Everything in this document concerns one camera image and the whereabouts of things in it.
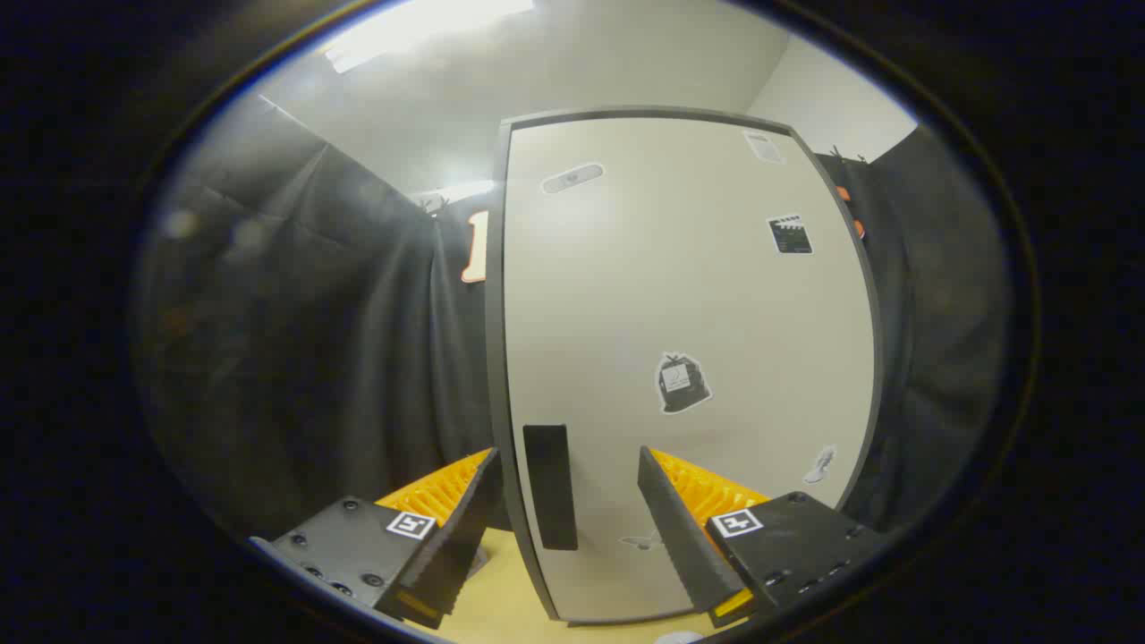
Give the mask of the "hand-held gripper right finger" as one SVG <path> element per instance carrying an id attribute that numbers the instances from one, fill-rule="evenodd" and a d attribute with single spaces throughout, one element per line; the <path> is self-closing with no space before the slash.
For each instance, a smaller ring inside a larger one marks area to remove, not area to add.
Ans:
<path id="1" fill-rule="evenodd" d="M 718 628 L 810 606 L 887 542 L 807 493 L 767 497 L 647 445 L 638 487 L 690 606 Z"/>

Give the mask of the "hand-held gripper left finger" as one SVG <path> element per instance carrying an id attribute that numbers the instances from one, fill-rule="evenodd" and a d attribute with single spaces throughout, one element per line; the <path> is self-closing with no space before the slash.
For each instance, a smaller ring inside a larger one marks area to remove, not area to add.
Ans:
<path id="1" fill-rule="evenodd" d="M 344 495 L 250 545 L 361 623 L 435 629 L 455 610 L 500 496 L 502 456 L 488 448 L 376 501 Z"/>

